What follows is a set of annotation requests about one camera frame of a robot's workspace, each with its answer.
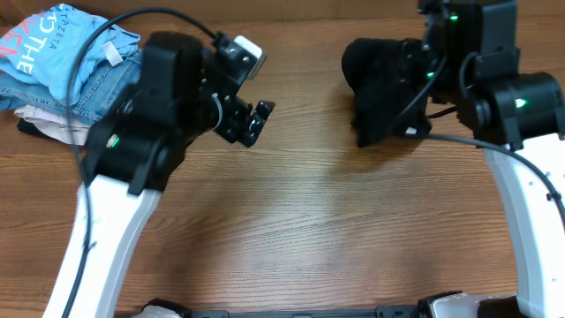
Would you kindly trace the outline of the black t-shirt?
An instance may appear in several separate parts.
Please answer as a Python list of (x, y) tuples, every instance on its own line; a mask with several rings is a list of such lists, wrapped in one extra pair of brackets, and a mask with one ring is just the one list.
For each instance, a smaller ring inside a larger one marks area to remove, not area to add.
[(351, 126), (358, 133), (358, 146), (374, 146), (388, 136), (403, 136), (413, 128), (417, 135), (432, 130), (426, 118), (427, 97), (418, 99), (400, 123), (392, 126), (420, 92), (405, 72), (406, 57), (419, 40), (358, 38), (343, 53), (343, 75), (354, 93), (355, 115)]

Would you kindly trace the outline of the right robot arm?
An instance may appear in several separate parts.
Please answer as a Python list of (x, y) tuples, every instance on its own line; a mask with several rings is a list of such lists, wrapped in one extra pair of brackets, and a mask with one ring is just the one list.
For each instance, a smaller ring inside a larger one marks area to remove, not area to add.
[(504, 207), (515, 256), (510, 296), (448, 291), (416, 317), (564, 314), (564, 95), (546, 72), (522, 73), (514, 1), (422, 1), (423, 95), (451, 103), (481, 148)]

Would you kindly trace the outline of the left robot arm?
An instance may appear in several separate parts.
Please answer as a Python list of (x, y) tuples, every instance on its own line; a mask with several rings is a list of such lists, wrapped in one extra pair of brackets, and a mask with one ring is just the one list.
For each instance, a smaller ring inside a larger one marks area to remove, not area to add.
[(186, 34), (150, 36), (139, 80), (87, 135), (72, 234), (46, 316), (115, 313), (140, 233), (186, 149), (208, 132), (246, 147), (259, 138), (274, 104), (237, 93), (265, 58), (241, 35), (218, 34), (211, 49)]

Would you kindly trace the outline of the folded blue jeans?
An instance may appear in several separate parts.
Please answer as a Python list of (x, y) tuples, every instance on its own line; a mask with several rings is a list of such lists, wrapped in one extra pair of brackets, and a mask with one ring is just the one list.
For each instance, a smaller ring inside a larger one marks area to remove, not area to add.
[[(79, 100), (72, 105), (75, 120), (92, 125), (105, 117), (122, 90), (139, 80), (142, 49), (116, 66), (105, 60), (100, 63), (80, 91)], [(1, 74), (1, 110), (16, 110), (26, 105), (65, 116), (65, 106), (53, 98), (41, 84), (26, 84), (12, 76)]]

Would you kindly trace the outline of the folded beige garment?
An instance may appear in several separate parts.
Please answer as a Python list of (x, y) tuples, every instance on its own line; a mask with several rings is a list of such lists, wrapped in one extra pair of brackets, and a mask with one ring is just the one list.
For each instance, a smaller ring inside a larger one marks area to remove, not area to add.
[(31, 105), (16, 109), (14, 115), (33, 123), (41, 132), (64, 144), (84, 146), (87, 140), (90, 125), (80, 123), (78, 120), (73, 119), (68, 125), (65, 117)]

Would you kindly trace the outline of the light blue printed t-shirt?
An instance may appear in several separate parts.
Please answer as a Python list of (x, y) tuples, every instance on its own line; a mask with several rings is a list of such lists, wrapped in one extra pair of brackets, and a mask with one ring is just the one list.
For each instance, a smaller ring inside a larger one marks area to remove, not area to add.
[(45, 86), (52, 97), (75, 103), (80, 90), (102, 62), (126, 58), (138, 50), (140, 36), (114, 25), (89, 47), (72, 88), (72, 67), (84, 42), (107, 20), (68, 4), (36, 13), (1, 38), (1, 72), (25, 84)]

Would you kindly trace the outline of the folded black garment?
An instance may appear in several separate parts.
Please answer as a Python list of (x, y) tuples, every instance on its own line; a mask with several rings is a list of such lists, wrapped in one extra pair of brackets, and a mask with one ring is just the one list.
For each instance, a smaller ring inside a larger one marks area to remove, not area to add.
[(39, 137), (47, 140), (51, 140), (47, 134), (41, 132), (33, 123), (27, 122), (25, 119), (21, 118), (17, 124), (17, 128), (20, 132)]

